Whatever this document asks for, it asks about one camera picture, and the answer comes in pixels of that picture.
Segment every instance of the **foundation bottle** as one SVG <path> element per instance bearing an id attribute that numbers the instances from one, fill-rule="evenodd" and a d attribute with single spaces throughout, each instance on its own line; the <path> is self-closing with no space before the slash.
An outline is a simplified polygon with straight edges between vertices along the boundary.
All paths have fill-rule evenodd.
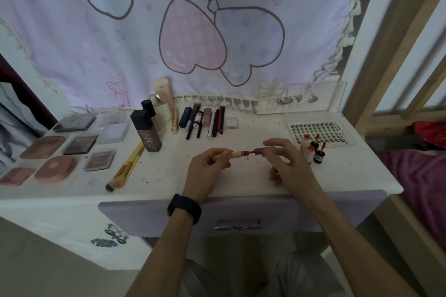
<path id="1" fill-rule="evenodd" d="M 148 152 L 158 152 L 162 143 L 148 111 L 145 109 L 134 110 L 130 118 L 146 150 Z"/>
<path id="2" fill-rule="evenodd" d="M 163 135 L 166 131 L 166 122 L 162 115 L 157 114 L 155 108 L 153 107 L 153 103 L 151 100 L 144 100 L 142 103 L 142 108 L 148 111 L 150 118 L 152 119 L 153 124 L 157 130 L 158 135 Z"/>

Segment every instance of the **desk drawer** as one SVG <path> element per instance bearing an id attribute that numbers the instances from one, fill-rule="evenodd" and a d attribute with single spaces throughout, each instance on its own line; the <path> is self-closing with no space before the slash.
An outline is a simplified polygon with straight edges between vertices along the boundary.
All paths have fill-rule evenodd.
<path id="1" fill-rule="evenodd" d="M 387 196 L 381 190 L 330 194 L 354 226 L 361 223 Z M 131 236 L 159 237 L 169 217 L 170 201 L 101 202 L 99 210 Z M 192 236 L 209 237 L 236 232 L 267 235 L 320 231 L 311 212 L 289 195 L 210 198 L 202 206 Z"/>

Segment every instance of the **small white box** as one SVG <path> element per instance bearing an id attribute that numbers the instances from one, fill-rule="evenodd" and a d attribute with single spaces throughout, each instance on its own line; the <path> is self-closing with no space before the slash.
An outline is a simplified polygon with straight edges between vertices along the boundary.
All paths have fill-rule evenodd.
<path id="1" fill-rule="evenodd" d="M 99 134 L 96 143 L 114 143 L 124 141 L 129 126 L 130 125 L 128 122 L 106 125 Z"/>

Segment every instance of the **right hand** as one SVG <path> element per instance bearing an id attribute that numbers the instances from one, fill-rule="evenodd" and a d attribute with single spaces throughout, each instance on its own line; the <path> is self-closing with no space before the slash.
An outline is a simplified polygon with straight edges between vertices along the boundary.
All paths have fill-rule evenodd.
<path id="1" fill-rule="evenodd" d="M 295 199 L 310 203 L 324 195 L 304 155 L 288 139 L 269 139 L 263 142 L 266 146 L 280 146 L 276 151 L 264 150 L 263 156 L 272 164 L 269 179 L 276 186 L 283 184 Z M 280 157 L 289 160 L 284 162 Z"/>

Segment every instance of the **pink round compact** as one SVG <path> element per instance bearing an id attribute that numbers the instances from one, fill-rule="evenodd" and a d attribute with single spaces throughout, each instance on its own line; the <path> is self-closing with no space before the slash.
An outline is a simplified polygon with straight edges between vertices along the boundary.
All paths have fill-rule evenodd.
<path id="1" fill-rule="evenodd" d="M 41 183 L 56 183 L 65 180 L 76 167 L 76 159 L 69 155 L 61 155 L 47 160 L 36 171 L 34 178 Z"/>

